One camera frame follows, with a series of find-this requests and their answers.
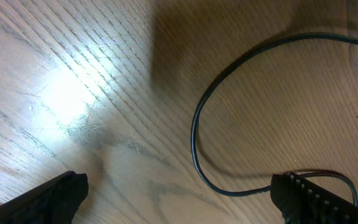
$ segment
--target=black cable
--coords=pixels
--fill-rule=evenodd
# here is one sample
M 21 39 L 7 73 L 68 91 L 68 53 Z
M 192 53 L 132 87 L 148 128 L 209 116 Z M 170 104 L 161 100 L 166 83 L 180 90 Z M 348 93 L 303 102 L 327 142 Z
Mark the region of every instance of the black cable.
M 191 153 L 193 155 L 193 162 L 196 167 L 196 170 L 202 180 L 210 187 L 212 190 L 219 194 L 231 196 L 231 197 L 242 197 L 253 195 L 257 193 L 268 192 L 270 190 L 270 186 L 262 187 L 259 189 L 252 189 L 252 190 L 245 190 L 241 192 L 230 192 L 227 190 L 220 189 L 219 187 L 215 186 L 204 174 L 201 169 L 200 163 L 198 162 L 197 151 L 196 151 L 196 132 L 198 127 L 198 120 L 200 118 L 201 110 L 205 105 L 208 98 L 211 96 L 213 91 L 218 87 L 218 85 L 228 77 L 235 69 L 240 67 L 244 62 L 248 61 L 252 57 L 265 52 L 266 50 L 270 50 L 274 47 L 278 47 L 283 44 L 287 44 L 290 42 L 294 42 L 297 40 L 306 40 L 306 39 L 328 39 L 328 40 L 336 40 L 340 42 L 345 42 L 349 44 L 356 44 L 358 45 L 358 38 L 355 37 L 348 37 L 345 35 L 340 34 L 330 34 L 330 33 L 305 33 L 305 34 L 297 34 L 285 37 L 283 39 L 274 40 L 267 44 L 262 44 L 260 46 L 256 46 L 255 48 L 251 49 L 247 53 L 241 55 L 237 60 L 231 63 L 228 67 L 226 67 L 218 77 L 210 84 L 210 86 L 206 89 L 203 96 L 200 99 L 200 102 L 197 105 L 196 111 L 194 113 L 193 122 L 191 125 Z M 302 177 L 335 177 L 342 181 L 344 181 L 351 189 L 353 195 L 353 204 L 358 206 L 357 201 L 357 192 L 354 184 L 344 175 L 336 172 L 314 172 L 308 174 L 301 174 Z

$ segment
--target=curved black wire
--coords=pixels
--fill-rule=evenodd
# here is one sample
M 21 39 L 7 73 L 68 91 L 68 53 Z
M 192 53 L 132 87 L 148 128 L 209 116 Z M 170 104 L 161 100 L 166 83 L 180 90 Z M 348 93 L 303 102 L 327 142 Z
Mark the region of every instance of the curved black wire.
M 196 132 L 198 127 L 198 120 L 200 118 L 201 110 L 205 105 L 208 98 L 211 96 L 212 92 L 218 87 L 218 85 L 228 77 L 235 69 L 240 67 L 244 62 L 248 61 L 252 57 L 265 52 L 266 50 L 270 50 L 274 47 L 278 47 L 283 44 L 287 44 L 290 42 L 294 42 L 297 40 L 306 40 L 306 39 L 328 39 L 328 40 L 336 40 L 340 42 L 345 42 L 349 44 L 356 44 L 358 45 L 358 38 L 355 37 L 348 37 L 345 35 L 340 34 L 331 34 L 331 33 L 305 33 L 305 34 L 297 34 L 285 37 L 283 39 L 274 40 L 267 44 L 262 44 L 260 46 L 256 46 L 249 52 L 241 55 L 237 60 L 227 66 L 219 75 L 218 77 L 210 84 L 210 86 L 206 89 L 203 96 L 200 99 L 200 102 L 197 105 L 196 111 L 194 113 L 193 122 L 191 125 L 191 153 L 193 155 L 193 162 L 196 167 L 196 170 L 202 180 L 208 185 L 212 190 L 219 194 L 231 196 L 231 197 L 243 197 L 248 195 L 253 195 L 257 193 L 263 193 L 270 190 L 270 186 L 262 187 L 259 189 L 252 189 L 252 190 L 245 190 L 241 192 L 230 192 L 227 190 L 220 189 L 219 187 L 215 186 L 204 174 L 203 170 L 201 169 L 200 163 L 198 162 L 197 151 L 196 151 Z M 344 181 L 351 189 L 353 194 L 353 204 L 358 206 L 357 200 L 357 192 L 354 184 L 349 180 L 346 176 L 336 173 L 336 172 L 314 172 L 308 174 L 301 174 L 302 177 L 335 177 Z

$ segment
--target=cable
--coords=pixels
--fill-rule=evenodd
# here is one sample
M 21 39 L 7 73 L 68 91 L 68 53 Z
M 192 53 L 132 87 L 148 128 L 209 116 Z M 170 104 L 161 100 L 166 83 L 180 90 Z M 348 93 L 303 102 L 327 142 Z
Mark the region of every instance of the cable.
M 243 197 L 248 195 L 253 195 L 257 193 L 268 192 L 270 190 L 270 186 L 262 187 L 259 189 L 252 189 L 252 190 L 245 190 L 241 192 L 230 192 L 227 190 L 220 189 L 219 187 L 215 186 L 204 174 L 203 170 L 201 169 L 200 163 L 198 162 L 197 150 L 196 150 L 196 132 L 198 127 L 198 121 L 200 119 L 201 110 L 205 105 L 208 98 L 211 96 L 213 91 L 218 87 L 218 85 L 227 78 L 233 71 L 235 71 L 238 67 L 240 67 L 244 62 L 248 61 L 252 57 L 270 50 L 274 47 L 278 47 L 283 44 L 287 44 L 290 42 L 298 41 L 298 40 L 306 40 L 306 39 L 327 39 L 327 40 L 336 40 L 340 42 L 345 42 L 349 44 L 356 44 L 358 45 L 358 38 L 355 37 L 348 37 L 345 35 L 340 34 L 331 34 L 331 33 L 305 33 L 305 34 L 297 34 L 285 37 L 283 39 L 274 40 L 267 44 L 262 44 L 259 46 L 254 47 L 250 51 L 246 52 L 245 54 L 241 55 L 237 60 L 227 66 L 219 75 L 218 77 L 209 85 L 209 87 L 204 92 L 203 96 L 200 99 L 196 107 L 196 111 L 194 113 L 193 122 L 191 125 L 191 153 L 193 155 L 193 162 L 196 167 L 198 174 L 200 175 L 201 179 L 210 187 L 212 190 L 219 194 L 227 195 L 230 197 Z M 354 184 L 349 180 L 346 176 L 336 173 L 336 172 L 314 172 L 314 173 L 307 173 L 301 174 L 302 177 L 335 177 L 342 181 L 344 181 L 351 189 L 353 195 L 353 204 L 358 206 L 357 200 L 357 192 Z

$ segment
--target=wood grain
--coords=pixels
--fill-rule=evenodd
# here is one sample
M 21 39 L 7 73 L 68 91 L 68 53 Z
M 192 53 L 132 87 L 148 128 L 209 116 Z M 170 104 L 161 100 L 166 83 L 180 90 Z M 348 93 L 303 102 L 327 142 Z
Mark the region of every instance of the wood grain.
M 74 170 L 90 184 L 74 223 L 282 223 L 269 194 L 202 183 L 190 126 L 225 66 L 307 31 L 358 37 L 358 1 L 0 1 L 0 204 Z M 300 169 L 358 189 L 358 46 L 258 55 L 212 95 L 199 136 L 206 174 L 227 190 Z

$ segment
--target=tabletop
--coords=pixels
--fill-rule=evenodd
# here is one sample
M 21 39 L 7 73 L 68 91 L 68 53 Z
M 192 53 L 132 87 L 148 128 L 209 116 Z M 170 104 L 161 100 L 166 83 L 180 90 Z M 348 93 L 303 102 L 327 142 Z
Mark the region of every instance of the tabletop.
M 358 37 L 358 1 L 0 1 L 0 205 L 73 170 L 89 181 L 74 223 L 283 223 L 269 193 L 203 183 L 190 127 L 220 71 L 301 32 Z M 213 93 L 198 136 L 223 189 L 329 169 L 358 190 L 358 46 L 302 40 L 256 56 Z M 338 180 L 311 180 L 351 199 Z

